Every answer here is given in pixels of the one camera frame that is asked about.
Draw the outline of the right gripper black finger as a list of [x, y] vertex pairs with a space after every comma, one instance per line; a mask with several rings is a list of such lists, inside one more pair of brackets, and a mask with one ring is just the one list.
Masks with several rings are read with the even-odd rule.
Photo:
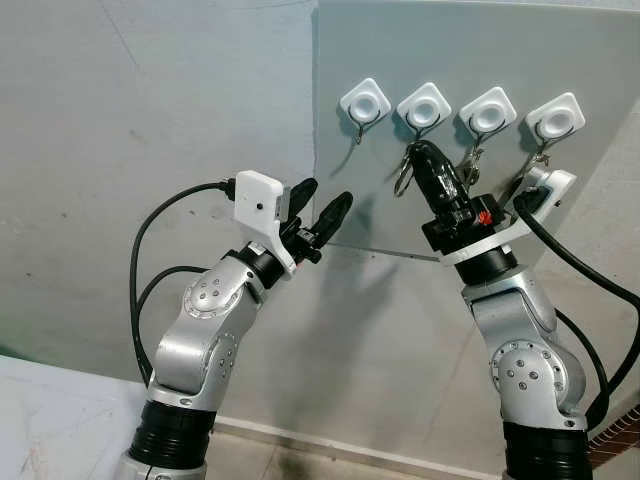
[[410, 145], [413, 178], [430, 207], [443, 207], [451, 201], [451, 178], [448, 157], [429, 140], [416, 140]]
[[454, 164], [440, 154], [440, 207], [447, 215], [470, 215], [470, 197], [465, 183], [458, 178]]

